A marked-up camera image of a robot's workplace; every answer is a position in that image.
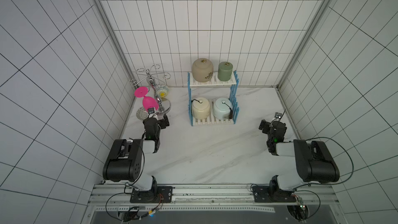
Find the cream tea canister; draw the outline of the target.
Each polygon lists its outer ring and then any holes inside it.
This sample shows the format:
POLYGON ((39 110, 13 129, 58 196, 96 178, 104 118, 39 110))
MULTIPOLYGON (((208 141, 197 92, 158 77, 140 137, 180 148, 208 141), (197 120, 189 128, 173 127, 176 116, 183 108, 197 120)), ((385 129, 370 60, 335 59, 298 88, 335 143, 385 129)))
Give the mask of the cream tea canister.
POLYGON ((210 102, 204 97, 191 100, 191 113, 194 118, 202 120, 210 115, 210 102))

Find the light blue tea canister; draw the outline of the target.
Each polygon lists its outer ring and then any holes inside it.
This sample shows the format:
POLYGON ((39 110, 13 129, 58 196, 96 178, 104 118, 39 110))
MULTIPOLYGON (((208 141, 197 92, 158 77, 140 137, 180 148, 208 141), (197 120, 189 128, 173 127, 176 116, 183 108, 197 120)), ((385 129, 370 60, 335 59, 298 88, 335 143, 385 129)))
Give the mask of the light blue tea canister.
POLYGON ((214 116, 219 120, 231 119, 232 103, 229 99, 221 97, 214 102, 214 116))

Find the large beige tea canister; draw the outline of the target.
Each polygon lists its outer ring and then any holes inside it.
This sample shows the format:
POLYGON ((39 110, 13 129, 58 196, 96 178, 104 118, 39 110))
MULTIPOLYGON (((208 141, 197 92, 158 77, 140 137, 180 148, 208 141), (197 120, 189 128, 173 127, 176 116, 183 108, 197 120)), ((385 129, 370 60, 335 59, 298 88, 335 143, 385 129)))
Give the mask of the large beige tea canister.
POLYGON ((214 65, 209 59, 200 58, 192 64, 193 78, 200 83, 206 83, 211 80, 214 72, 214 65))

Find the green tea canister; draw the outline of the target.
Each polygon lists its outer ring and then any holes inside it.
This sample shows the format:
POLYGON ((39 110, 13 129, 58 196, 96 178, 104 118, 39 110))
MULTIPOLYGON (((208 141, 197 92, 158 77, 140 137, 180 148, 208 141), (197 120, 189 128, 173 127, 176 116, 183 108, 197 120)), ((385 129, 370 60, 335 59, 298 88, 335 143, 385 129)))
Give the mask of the green tea canister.
POLYGON ((218 79, 227 82, 231 79, 233 72, 233 64, 230 62, 221 62, 218 66, 218 79))

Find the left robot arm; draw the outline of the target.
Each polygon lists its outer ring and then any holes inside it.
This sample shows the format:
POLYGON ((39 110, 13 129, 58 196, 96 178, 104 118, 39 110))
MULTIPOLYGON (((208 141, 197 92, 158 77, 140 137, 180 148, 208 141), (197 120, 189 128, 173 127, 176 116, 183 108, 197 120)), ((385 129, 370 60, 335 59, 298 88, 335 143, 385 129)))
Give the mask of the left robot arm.
POLYGON ((103 167, 103 179, 124 183, 124 192, 131 203, 170 202, 172 187, 159 186, 154 176, 144 173, 145 155, 155 154, 160 148, 160 132, 170 125, 167 115, 159 120, 143 120, 144 134, 139 139, 115 140, 103 167))

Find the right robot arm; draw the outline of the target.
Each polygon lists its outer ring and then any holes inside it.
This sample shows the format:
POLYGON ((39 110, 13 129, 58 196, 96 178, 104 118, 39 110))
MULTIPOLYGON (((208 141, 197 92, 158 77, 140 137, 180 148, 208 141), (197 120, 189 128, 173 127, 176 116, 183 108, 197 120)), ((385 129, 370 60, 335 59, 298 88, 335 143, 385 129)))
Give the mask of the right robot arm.
POLYGON ((259 129, 267 134, 267 149, 274 156, 293 157, 294 169, 275 175, 266 187, 267 195, 274 202, 294 202, 294 190, 310 183, 335 183, 340 171, 325 142, 293 140, 284 141, 287 126, 279 120, 261 120, 259 129))

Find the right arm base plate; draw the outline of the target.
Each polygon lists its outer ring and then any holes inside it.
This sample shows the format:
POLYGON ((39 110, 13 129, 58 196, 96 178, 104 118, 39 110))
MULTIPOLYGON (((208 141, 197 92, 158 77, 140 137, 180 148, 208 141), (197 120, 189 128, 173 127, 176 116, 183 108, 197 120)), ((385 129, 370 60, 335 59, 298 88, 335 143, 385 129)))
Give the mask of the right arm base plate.
POLYGON ((291 191, 280 190, 270 186, 251 185, 250 191, 256 203, 294 203, 296 198, 291 191))

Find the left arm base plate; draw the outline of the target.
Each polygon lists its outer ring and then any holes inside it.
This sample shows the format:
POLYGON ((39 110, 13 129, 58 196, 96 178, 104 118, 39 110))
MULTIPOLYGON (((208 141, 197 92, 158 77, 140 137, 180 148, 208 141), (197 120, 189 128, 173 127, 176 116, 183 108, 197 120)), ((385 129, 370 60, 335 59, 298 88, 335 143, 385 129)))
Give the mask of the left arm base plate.
POLYGON ((171 203, 173 189, 172 186, 153 186, 149 191, 134 190, 130 203, 171 203))

